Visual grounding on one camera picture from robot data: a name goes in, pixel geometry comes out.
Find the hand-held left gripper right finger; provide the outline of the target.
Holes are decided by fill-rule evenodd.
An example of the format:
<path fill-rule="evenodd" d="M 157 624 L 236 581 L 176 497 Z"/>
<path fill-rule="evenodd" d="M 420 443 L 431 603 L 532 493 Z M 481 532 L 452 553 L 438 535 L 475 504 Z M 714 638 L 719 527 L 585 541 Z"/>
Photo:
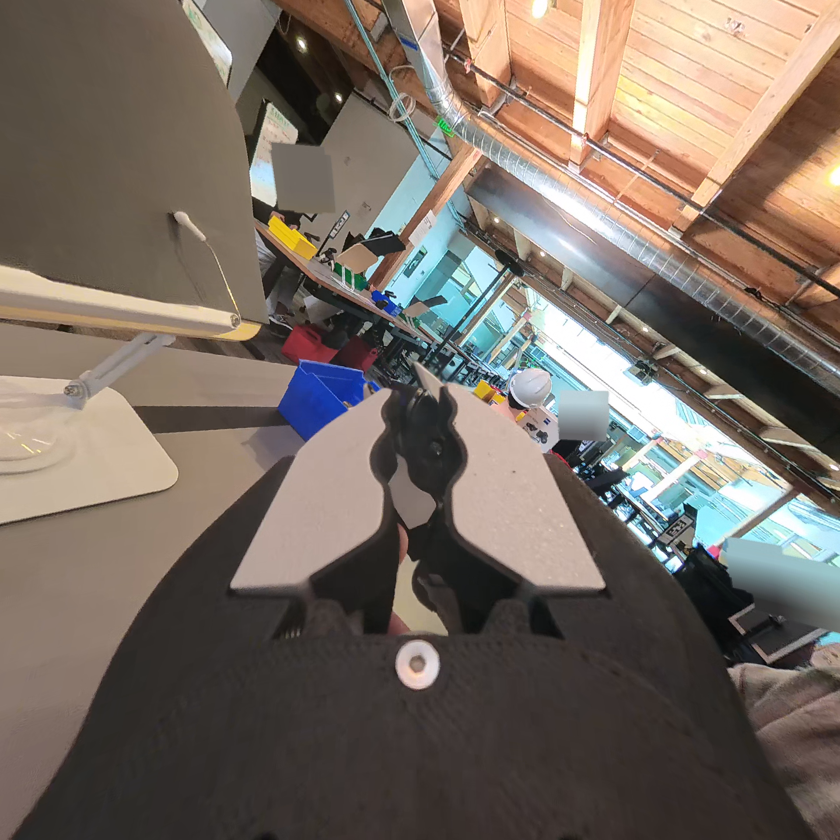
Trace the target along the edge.
<path fill-rule="evenodd" d="M 455 466 L 444 479 L 421 575 L 463 602 L 606 592 L 552 470 L 526 432 L 461 385 L 422 385 Z"/>

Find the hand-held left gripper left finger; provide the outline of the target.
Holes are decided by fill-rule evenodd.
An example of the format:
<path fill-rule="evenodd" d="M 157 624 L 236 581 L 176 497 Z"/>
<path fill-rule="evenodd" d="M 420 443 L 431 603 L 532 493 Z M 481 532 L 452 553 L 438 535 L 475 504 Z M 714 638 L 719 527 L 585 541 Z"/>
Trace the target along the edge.
<path fill-rule="evenodd" d="M 385 408 L 394 396 L 376 392 L 301 447 L 234 573 L 233 592 L 392 600 L 399 536 Z"/>

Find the blue plastic bin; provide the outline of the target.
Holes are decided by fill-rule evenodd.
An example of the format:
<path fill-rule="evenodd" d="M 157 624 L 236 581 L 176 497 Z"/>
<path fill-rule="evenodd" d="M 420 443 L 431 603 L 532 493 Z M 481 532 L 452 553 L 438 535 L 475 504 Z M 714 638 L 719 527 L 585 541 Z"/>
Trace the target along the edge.
<path fill-rule="evenodd" d="M 280 400 L 278 412 L 307 442 L 334 419 L 380 389 L 366 380 L 362 371 L 302 360 Z"/>

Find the white hard hat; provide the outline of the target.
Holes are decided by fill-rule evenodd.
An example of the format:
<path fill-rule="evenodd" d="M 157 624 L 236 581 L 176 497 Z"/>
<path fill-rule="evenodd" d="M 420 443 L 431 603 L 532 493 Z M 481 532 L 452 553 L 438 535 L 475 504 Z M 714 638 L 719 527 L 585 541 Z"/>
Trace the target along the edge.
<path fill-rule="evenodd" d="M 508 404 L 519 411 L 541 406 L 552 393 L 551 373 L 539 368 L 526 368 L 516 372 L 508 384 Z"/>

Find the red bucket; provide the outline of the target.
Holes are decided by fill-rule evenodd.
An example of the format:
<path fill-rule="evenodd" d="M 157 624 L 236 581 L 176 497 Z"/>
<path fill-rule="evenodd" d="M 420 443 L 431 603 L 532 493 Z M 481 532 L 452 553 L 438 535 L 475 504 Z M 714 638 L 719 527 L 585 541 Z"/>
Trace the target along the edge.
<path fill-rule="evenodd" d="M 380 348 L 360 335 L 353 336 L 332 358 L 332 364 L 367 372 L 381 354 Z"/>
<path fill-rule="evenodd" d="M 314 361 L 329 364 L 339 352 L 325 343 L 329 334 L 314 324 L 299 324 L 282 344 L 281 352 L 293 364 Z"/>

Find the long wooden workbench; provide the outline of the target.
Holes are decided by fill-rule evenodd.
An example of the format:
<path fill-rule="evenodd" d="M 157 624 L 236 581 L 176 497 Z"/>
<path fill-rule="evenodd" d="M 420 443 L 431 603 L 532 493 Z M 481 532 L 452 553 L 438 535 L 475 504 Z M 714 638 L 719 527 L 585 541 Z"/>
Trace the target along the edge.
<path fill-rule="evenodd" d="M 385 321 L 392 325 L 392 329 L 400 333 L 406 340 L 433 346 L 434 337 L 423 330 L 417 330 L 402 316 L 392 316 L 375 306 L 371 293 L 367 290 L 356 290 L 342 281 L 328 266 L 317 259 L 304 259 L 295 251 L 284 245 L 270 229 L 259 220 L 254 220 L 255 230 L 266 241 L 269 247 L 276 250 L 294 265 L 300 273 L 309 278 L 311 283 L 327 291 L 331 296 L 331 303 L 345 311 L 353 311 L 358 317 L 361 311 L 367 312 L 366 319 L 370 322 Z"/>

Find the yellow plastic bin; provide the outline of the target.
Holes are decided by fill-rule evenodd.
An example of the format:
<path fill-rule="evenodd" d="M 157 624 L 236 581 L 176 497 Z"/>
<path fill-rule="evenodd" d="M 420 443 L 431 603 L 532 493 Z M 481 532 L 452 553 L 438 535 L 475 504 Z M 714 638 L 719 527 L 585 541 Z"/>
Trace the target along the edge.
<path fill-rule="evenodd" d="M 306 239 L 299 230 L 286 225 L 279 217 L 272 216 L 269 219 L 268 229 L 274 238 L 303 259 L 312 259 L 318 252 L 315 244 Z"/>

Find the black backdrop board stand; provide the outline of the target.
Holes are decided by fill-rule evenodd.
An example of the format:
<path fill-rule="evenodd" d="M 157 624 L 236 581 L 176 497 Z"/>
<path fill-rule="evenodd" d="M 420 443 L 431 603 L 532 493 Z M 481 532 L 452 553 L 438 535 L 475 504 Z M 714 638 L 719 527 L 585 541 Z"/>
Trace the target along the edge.
<path fill-rule="evenodd" d="M 2 2 L 2 317 L 267 322 L 235 105 L 180 2 Z"/>

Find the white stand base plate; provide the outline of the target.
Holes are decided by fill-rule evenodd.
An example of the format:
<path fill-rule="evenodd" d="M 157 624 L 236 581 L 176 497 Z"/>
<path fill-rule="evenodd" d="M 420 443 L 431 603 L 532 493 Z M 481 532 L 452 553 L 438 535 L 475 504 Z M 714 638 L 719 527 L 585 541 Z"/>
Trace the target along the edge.
<path fill-rule="evenodd" d="M 154 494 L 179 470 L 128 401 L 107 388 L 74 406 L 66 382 L 1 377 L 1 523 Z"/>

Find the silver ceiling duct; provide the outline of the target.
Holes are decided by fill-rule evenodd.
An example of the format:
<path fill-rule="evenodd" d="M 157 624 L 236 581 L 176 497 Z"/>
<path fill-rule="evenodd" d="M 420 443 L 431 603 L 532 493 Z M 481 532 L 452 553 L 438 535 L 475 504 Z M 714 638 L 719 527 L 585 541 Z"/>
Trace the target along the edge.
<path fill-rule="evenodd" d="M 780 306 L 749 293 L 738 278 L 676 236 L 468 108 L 448 78 L 433 2 L 385 1 L 383 6 L 427 98 L 456 136 L 558 211 L 838 394 L 838 350 L 795 324 Z"/>

